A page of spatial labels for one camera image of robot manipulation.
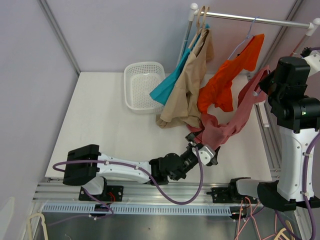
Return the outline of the beige t shirt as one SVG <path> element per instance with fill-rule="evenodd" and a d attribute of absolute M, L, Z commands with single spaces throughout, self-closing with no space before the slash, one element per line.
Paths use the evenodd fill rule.
<path fill-rule="evenodd" d="M 161 114 L 156 116 L 155 122 L 160 128 L 200 127 L 201 113 L 197 107 L 200 86 L 207 72 L 207 63 L 213 58 L 212 33 L 206 28 L 189 53 Z"/>

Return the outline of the orange t shirt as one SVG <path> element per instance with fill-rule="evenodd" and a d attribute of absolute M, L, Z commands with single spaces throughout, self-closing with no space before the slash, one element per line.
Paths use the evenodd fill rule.
<path fill-rule="evenodd" d="M 249 72 L 255 70 L 264 39 L 264 34 L 254 36 L 236 58 L 226 60 L 208 83 L 199 90 L 197 107 L 202 114 L 206 114 L 211 105 L 224 112 L 234 110 L 232 81 L 243 70 Z"/>

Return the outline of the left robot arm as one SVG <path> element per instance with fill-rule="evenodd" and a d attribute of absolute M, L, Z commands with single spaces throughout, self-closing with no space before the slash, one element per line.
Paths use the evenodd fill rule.
<path fill-rule="evenodd" d="M 67 154 L 63 184 L 82 186 L 89 190 L 97 201 L 107 197 L 104 185 L 107 177 L 132 180 L 142 184 L 166 185 L 169 180 L 185 179 L 196 165 L 215 166 L 218 164 L 219 148 L 197 143 L 198 133 L 186 136 L 188 145 L 181 155 L 168 153 L 149 161 L 130 161 L 101 153 L 99 145 L 89 144 L 71 150 Z"/>

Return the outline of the pink t shirt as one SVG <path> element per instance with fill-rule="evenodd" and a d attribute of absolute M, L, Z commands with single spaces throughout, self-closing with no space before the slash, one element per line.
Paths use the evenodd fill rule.
<path fill-rule="evenodd" d="M 201 115 L 199 128 L 188 125 L 190 132 L 199 132 L 196 141 L 217 150 L 231 136 L 238 134 L 248 122 L 253 106 L 266 101 L 267 94 L 260 89 L 259 83 L 270 73 L 270 67 L 265 66 L 241 89 L 238 94 L 237 109 L 228 123 L 220 124 L 214 115 L 205 113 Z"/>

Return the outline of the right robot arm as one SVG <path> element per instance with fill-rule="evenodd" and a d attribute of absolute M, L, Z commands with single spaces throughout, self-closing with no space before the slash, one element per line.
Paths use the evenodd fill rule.
<path fill-rule="evenodd" d="M 319 208 L 312 185 L 313 152 L 320 136 L 320 101 L 305 94 L 311 66 L 303 58 L 285 56 L 260 83 L 281 137 L 281 173 L 277 181 L 233 178 L 227 191 L 232 202 L 245 196 L 267 208 L 286 212 Z"/>

